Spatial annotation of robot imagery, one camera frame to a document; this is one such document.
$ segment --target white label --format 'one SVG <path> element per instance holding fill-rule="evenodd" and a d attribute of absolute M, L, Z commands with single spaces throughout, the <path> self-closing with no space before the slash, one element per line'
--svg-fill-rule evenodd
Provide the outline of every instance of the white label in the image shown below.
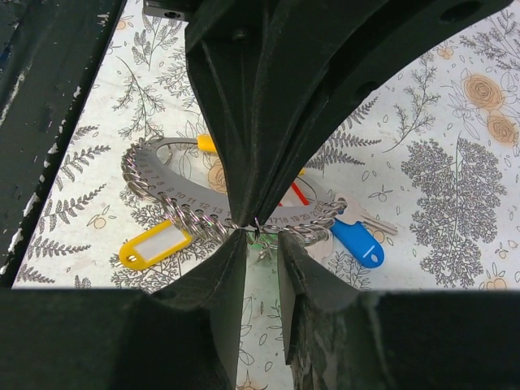
<path fill-rule="evenodd" d="M 182 231 L 170 225 L 166 229 L 151 236 L 148 240 L 136 245 L 135 250 L 148 262 L 185 241 L 186 237 Z"/>

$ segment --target curved metal plate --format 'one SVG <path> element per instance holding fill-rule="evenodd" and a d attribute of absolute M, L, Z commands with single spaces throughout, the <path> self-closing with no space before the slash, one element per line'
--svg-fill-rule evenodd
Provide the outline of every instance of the curved metal plate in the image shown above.
<path fill-rule="evenodd" d="M 147 192 L 158 200 L 161 199 L 159 194 L 165 193 L 168 197 L 175 199 L 178 204 L 188 205 L 192 210 L 202 210 L 206 215 L 216 215 L 220 221 L 231 218 L 228 197 L 225 194 L 193 183 L 161 162 L 157 155 L 158 149 L 170 144 L 196 145 L 197 140 L 179 137 L 163 138 L 151 141 L 137 151 L 136 169 L 141 177 L 153 186 L 148 188 Z M 308 177 L 305 179 L 298 177 L 297 180 L 314 193 L 314 200 L 310 200 L 308 206 L 277 207 L 267 220 L 267 224 L 279 228 L 298 226 L 301 223 L 309 224 L 330 210 L 324 203 L 332 202 L 332 198 L 320 185 Z"/>

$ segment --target key tag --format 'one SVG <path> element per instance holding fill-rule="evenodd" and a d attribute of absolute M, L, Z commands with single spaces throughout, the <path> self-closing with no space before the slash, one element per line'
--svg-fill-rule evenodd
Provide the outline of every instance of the key tag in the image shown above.
<path fill-rule="evenodd" d="M 166 220 L 125 243 L 119 251 L 119 260 L 133 270 L 145 270 L 191 242 L 192 237 L 187 232 Z"/>
<path fill-rule="evenodd" d="M 340 197 L 341 195 L 337 194 L 335 200 L 337 201 Z M 383 247 L 361 222 L 349 225 L 336 217 L 331 232 L 365 268 L 377 268 L 383 264 Z"/>

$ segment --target red strip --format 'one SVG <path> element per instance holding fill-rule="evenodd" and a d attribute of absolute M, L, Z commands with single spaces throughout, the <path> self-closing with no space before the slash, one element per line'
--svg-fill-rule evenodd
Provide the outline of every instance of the red strip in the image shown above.
<path fill-rule="evenodd" d="M 298 188 L 296 183 L 292 183 L 291 188 L 294 190 L 296 195 L 300 198 L 301 203 L 303 203 L 304 206 L 308 206 L 310 204 L 309 201 L 307 200 L 307 198 L 305 197 L 305 195 L 303 194 L 303 192 Z"/>

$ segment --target rose illustration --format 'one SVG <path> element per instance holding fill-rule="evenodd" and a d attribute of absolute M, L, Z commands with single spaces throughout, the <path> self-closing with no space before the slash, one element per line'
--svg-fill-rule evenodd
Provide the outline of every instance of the rose illustration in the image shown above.
<path fill-rule="evenodd" d="M 224 168 L 220 160 L 215 161 L 208 173 L 208 181 L 210 188 L 219 193 L 227 193 L 226 178 L 224 177 Z"/>
<path fill-rule="evenodd" d="M 513 143 L 517 130 L 499 111 L 493 111 L 487 117 L 487 130 L 499 142 Z"/>
<path fill-rule="evenodd" d="M 497 110 L 504 104 L 501 88 L 486 76 L 472 75 L 464 80 L 464 94 L 478 108 Z"/>

